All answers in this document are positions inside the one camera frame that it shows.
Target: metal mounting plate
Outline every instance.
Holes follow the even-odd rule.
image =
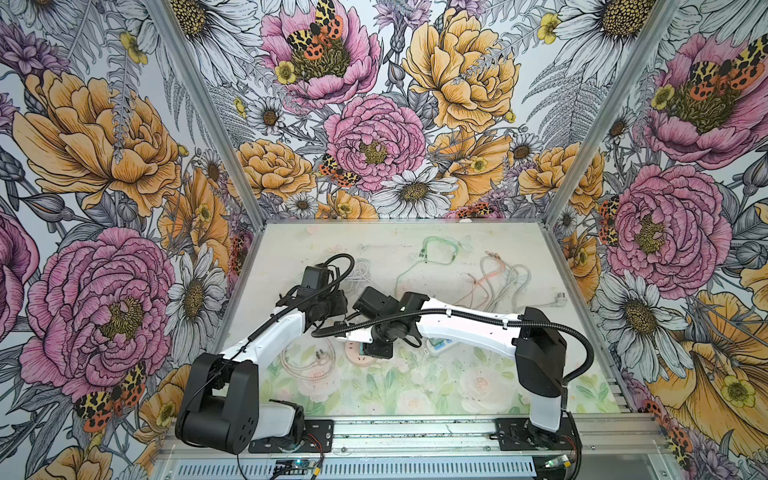
[[[528,441],[528,430],[525,428],[526,418],[495,419],[496,439],[502,452],[542,450],[541,447],[532,445]],[[558,441],[554,450],[570,450],[571,446],[562,437],[566,435],[574,438],[574,427],[566,415],[560,420],[560,429],[557,432]]]
[[[309,433],[318,439],[323,451],[328,453],[333,447],[333,420],[307,420],[304,423],[304,433]],[[317,453],[314,443],[304,441],[295,450],[282,450],[275,445],[272,438],[252,440],[248,444],[249,453]]]

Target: peony center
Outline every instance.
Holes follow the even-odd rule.
[[[648,214],[640,220],[640,226],[640,233],[634,238],[634,241],[640,245],[640,250],[646,254],[659,251],[664,245],[664,238],[666,237],[664,224],[654,223]]]
[[[339,204],[336,207],[336,210],[339,212],[339,215],[341,215],[344,218],[347,218],[352,213],[352,205],[350,205],[350,204]]]
[[[617,37],[636,36],[654,3],[656,0],[611,0],[603,10],[603,29]]]
[[[110,339],[118,334],[125,335],[126,339],[133,339],[144,321],[141,303],[129,296],[125,300],[112,303],[108,308],[111,318],[108,323],[99,327],[101,333]]]
[[[627,124],[624,122],[624,120],[616,120],[614,124],[611,125],[611,129],[608,131],[608,134],[612,137],[620,137],[626,130]]]
[[[720,92],[710,94],[704,100],[690,96],[692,82],[682,84],[667,102],[669,114],[694,125],[699,135],[706,134],[724,124],[730,118],[741,92],[733,90],[730,83]]]
[[[187,287],[187,294],[184,295],[184,313],[187,318],[197,318],[197,314],[203,309],[203,283],[198,279],[192,280]]]
[[[426,184],[405,185],[400,191],[400,200],[416,202],[418,200],[424,200],[428,193],[429,188]]]
[[[639,300],[630,300],[624,305],[624,313],[635,332],[650,335],[658,325],[656,317],[647,305]]]
[[[268,127],[274,127],[277,124],[277,113],[274,110],[265,110],[263,119]]]
[[[199,35],[205,29],[205,10],[197,0],[170,0],[170,6],[185,35]]]
[[[344,47],[344,40],[337,38],[328,40],[329,46],[323,46],[323,56],[309,60],[304,53],[294,51],[291,63],[294,74],[301,80],[310,81],[312,78],[322,78],[326,75],[343,78],[349,67],[351,57]]]
[[[384,163],[386,155],[388,154],[386,146],[378,141],[372,141],[370,145],[366,145],[361,141],[358,148],[360,149],[360,153],[366,156],[366,163],[368,165]]]
[[[520,145],[512,151],[512,156],[515,160],[526,158],[531,154],[531,148],[528,145]]]
[[[176,416],[176,406],[173,403],[164,403],[160,407],[160,413],[157,414],[157,426],[166,428]]]

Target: floral wallpaper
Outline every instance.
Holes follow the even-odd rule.
[[[765,10],[680,7],[605,132],[596,204],[554,222],[637,409],[701,480],[768,478]]]
[[[141,480],[253,241],[125,0],[0,2],[0,462]]]
[[[145,1],[129,32],[166,58]],[[654,0],[170,5],[265,217],[518,218],[544,216]]]

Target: table surface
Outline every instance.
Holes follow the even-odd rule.
[[[445,238],[458,245],[450,265],[419,263],[426,237]],[[565,286],[546,246],[538,223],[278,223],[267,226],[255,264],[233,315],[225,346],[254,331],[270,314],[278,294],[296,285],[304,267],[323,262],[335,253],[349,253],[360,267],[360,280],[345,282],[349,305],[359,291],[372,285],[399,298],[406,291],[426,293],[447,303],[477,308],[486,298],[472,290],[480,279],[480,261],[497,253],[510,265],[531,271],[528,285],[517,298],[517,311],[526,305],[551,303]],[[431,241],[430,260],[450,262],[454,247]],[[346,261],[338,260],[344,270]],[[395,293],[396,279],[402,275]],[[497,268],[485,262],[486,272]],[[520,281],[525,279],[523,269]],[[492,279],[495,292],[503,279]],[[570,297],[562,307],[540,307],[553,322],[584,332]],[[499,313],[512,311],[511,295],[502,299]],[[566,336],[566,372],[584,360],[581,344]],[[454,345],[436,356],[425,347],[395,345],[391,360],[367,366],[353,364],[344,342],[314,339],[309,333],[294,341],[261,379],[261,401],[286,400],[304,406],[307,415],[467,415],[527,413],[527,392],[517,380],[513,359],[466,345]],[[571,383],[568,408],[573,412],[619,412],[601,367]]]

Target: black cable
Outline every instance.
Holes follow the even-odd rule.
[[[420,348],[422,348],[422,345],[424,345],[424,344],[422,343],[422,340],[421,340],[420,338],[416,338],[416,337],[413,337],[413,338],[414,338],[414,339],[415,339],[417,342],[419,342],[419,343],[414,343],[414,342],[411,342],[410,340],[408,340],[408,337],[403,337],[403,338],[402,338],[402,341],[403,341],[403,342],[405,342],[405,343],[408,343],[410,346],[412,346],[412,347],[413,347],[413,348],[415,348],[415,349],[420,349]]]
[[[422,315],[446,315],[447,313],[448,313],[448,310],[444,308],[430,308],[430,309],[419,310],[417,312],[393,313],[392,315],[380,316],[375,319],[367,320],[361,323],[355,323],[349,326],[347,325],[328,326],[324,329],[315,330],[314,332],[312,332],[312,336],[315,338],[323,338],[326,336],[338,336],[343,333],[352,332],[353,330],[365,329],[370,326],[379,325],[380,323],[392,322],[393,320],[410,318],[413,316],[422,316]],[[451,315],[457,316],[460,318],[474,320],[476,322],[487,323],[489,325],[504,326],[504,322],[502,322],[499,319],[491,318],[488,316],[475,315],[474,313],[463,312],[461,310],[452,309]],[[591,367],[592,363],[594,362],[594,349],[592,348],[591,343],[589,343],[589,340],[587,339],[587,337],[584,336],[578,330],[571,328],[568,325],[562,325],[560,323],[551,323],[551,322],[514,320],[511,322],[507,322],[506,326],[518,327],[518,328],[529,326],[529,327],[537,327],[537,328],[544,328],[544,329],[553,329],[563,333],[567,333],[568,335],[578,340],[581,343],[581,345],[584,346],[584,349],[587,350],[587,358],[576,370],[568,373],[566,376],[563,377],[564,384],[569,383],[571,380],[575,379],[579,375],[589,370],[589,367]]]
[[[282,309],[278,313],[272,313],[270,315],[270,318],[266,322],[264,322],[264,324],[259,326],[259,328],[257,328],[255,331],[253,331],[248,336],[248,341],[245,342],[243,344],[243,346],[241,346],[240,349],[237,350],[237,352],[235,352],[234,355],[232,355],[231,358],[227,359],[226,362],[222,362],[221,367],[213,375],[209,375],[208,380],[203,384],[203,386],[201,386],[190,397],[189,402],[186,402],[184,405],[189,405],[189,403],[192,402],[192,400],[195,397],[200,395],[200,393],[203,392],[203,390],[205,390],[205,388],[207,386],[209,386],[211,384],[211,382],[213,382],[216,378],[218,378],[218,376],[221,375],[221,373],[224,371],[224,369],[226,369],[230,365],[230,363],[232,363],[232,361],[235,360],[235,357],[237,357],[242,352],[244,352],[245,349],[250,345],[251,342],[253,342],[255,339],[257,339],[259,337],[259,335],[264,333],[266,331],[266,329],[270,328],[270,326],[272,326],[277,320],[283,318],[288,313],[294,311],[295,309],[299,308],[304,303],[309,302],[310,300],[314,299],[318,295],[322,295],[323,293],[327,292],[328,290],[331,290],[334,286],[337,286],[339,283],[342,282],[342,280],[347,278],[352,273],[352,270],[355,268],[355,258],[352,255],[349,255],[348,253],[337,253],[336,255],[330,257],[325,262],[321,263],[319,266],[324,266],[324,267],[327,268],[334,260],[338,260],[339,258],[346,258],[347,260],[349,260],[349,266],[347,267],[346,271],[342,275],[340,275],[337,278],[335,278],[332,282],[328,283],[323,288],[320,288],[320,289],[316,290],[311,295],[309,295],[309,296],[307,296],[307,297],[305,297],[305,298],[303,298],[303,299],[301,299],[301,300],[299,300],[297,302],[294,302],[294,303],[291,303],[291,304],[287,305],[286,308]],[[291,289],[288,290],[288,294],[293,294],[294,292],[296,292],[296,290],[298,290],[298,288],[299,288],[298,285],[291,287]],[[178,432],[180,432],[181,430],[184,429],[184,421],[185,420],[186,420],[186,416],[185,415],[182,415],[181,417],[179,417],[177,419],[177,422],[176,422],[176,432],[177,432],[177,435],[176,435],[176,437],[179,438],[185,445],[189,445],[190,447],[195,447],[195,448],[203,448],[202,445],[196,445],[194,443],[188,442],[187,440],[185,440],[183,438],[183,436],[179,435]]]
[[[576,477],[578,477],[578,473],[581,470],[581,448],[583,445],[581,444],[581,437],[579,436],[578,429],[576,428],[574,416],[570,412],[565,412],[565,415],[568,416],[568,420],[571,422],[571,426],[574,430],[574,442],[576,442],[576,463],[574,465],[574,471],[571,474],[571,478],[568,480],[576,480]]]
[[[248,477],[245,476],[245,472],[243,472],[243,467],[240,466],[240,454],[237,453],[235,458],[237,458],[237,469],[240,470],[240,475],[243,476],[243,480],[249,480]]]

